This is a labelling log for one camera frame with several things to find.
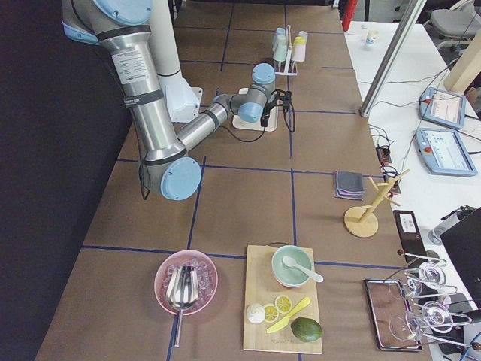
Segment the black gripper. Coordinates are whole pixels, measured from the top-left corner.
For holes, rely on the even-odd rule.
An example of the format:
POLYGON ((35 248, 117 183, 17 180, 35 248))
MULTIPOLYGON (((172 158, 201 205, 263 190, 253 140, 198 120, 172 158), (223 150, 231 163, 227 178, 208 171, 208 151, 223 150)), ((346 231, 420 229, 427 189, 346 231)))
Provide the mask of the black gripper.
POLYGON ((260 125, 267 126, 268 119, 270 117, 270 112, 273 108, 281 106, 283 112, 283 119, 285 124, 288 126, 286 115, 289 109, 292 107, 292 92, 288 90, 275 89, 272 92, 274 99, 267 102, 263 108, 262 115, 260 117, 260 125))

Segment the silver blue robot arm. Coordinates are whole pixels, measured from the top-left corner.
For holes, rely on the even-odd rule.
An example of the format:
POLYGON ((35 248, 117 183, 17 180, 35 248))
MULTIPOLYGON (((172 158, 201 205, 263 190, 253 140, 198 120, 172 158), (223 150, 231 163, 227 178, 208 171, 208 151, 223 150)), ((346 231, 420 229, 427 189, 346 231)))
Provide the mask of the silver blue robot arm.
POLYGON ((265 125, 275 107, 292 110, 290 92, 277 89, 274 68, 258 64, 244 94, 222 94, 203 111, 201 90, 182 75, 166 1, 65 1, 65 35, 106 49, 138 135, 142 193, 180 201, 201 182, 189 152, 233 116, 265 125))

